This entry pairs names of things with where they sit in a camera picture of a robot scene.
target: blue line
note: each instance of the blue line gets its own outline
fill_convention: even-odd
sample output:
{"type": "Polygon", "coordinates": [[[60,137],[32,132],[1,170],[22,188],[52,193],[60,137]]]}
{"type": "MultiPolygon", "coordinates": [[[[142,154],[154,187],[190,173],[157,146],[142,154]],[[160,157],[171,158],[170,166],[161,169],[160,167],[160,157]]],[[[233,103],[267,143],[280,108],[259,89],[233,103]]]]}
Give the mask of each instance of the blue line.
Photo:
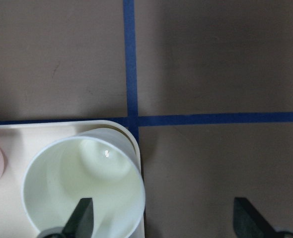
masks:
{"type": "Polygon", "coordinates": [[[134,0],[123,0],[123,18],[126,54],[128,127],[136,140],[139,141],[134,0]]]}
{"type": "Polygon", "coordinates": [[[139,117],[139,126],[293,122],[293,112],[229,113],[139,117]]]}
{"type": "Polygon", "coordinates": [[[94,118],[94,119],[44,119],[44,120],[6,120],[0,121],[0,125],[10,124],[34,124],[34,123],[51,123],[51,122],[68,122],[68,121],[87,121],[87,120],[111,120],[121,124],[124,127],[128,126],[127,118],[94,118]]]}

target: white tray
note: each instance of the white tray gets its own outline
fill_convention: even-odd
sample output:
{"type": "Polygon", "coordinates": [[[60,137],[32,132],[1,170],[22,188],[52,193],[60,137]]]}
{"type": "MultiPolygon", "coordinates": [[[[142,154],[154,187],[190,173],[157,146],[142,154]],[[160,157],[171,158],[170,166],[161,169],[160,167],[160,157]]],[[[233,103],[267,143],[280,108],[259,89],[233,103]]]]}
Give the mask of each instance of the white tray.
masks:
{"type": "MultiPolygon", "coordinates": [[[[58,139],[87,130],[108,127],[125,134],[132,142],[139,165],[140,150],[131,133],[107,120],[0,125],[0,149],[5,170],[0,179],[0,237],[35,238],[37,231],[29,223],[21,202],[21,185],[25,170],[44,146],[58,139]]],[[[144,238],[144,219],[130,238],[144,238]]]]}

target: white cup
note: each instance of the white cup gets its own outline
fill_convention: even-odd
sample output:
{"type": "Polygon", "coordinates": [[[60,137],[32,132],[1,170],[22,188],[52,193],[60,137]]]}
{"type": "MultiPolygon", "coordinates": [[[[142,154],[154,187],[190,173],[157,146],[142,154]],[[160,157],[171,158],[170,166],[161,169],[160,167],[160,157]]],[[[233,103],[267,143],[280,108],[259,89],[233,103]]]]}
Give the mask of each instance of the white cup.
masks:
{"type": "Polygon", "coordinates": [[[32,160],[22,200],[38,231],[63,227],[83,197],[93,199],[93,238],[127,238],[137,228],[145,189],[134,148],[122,133],[90,130],[48,145],[32,160]]]}

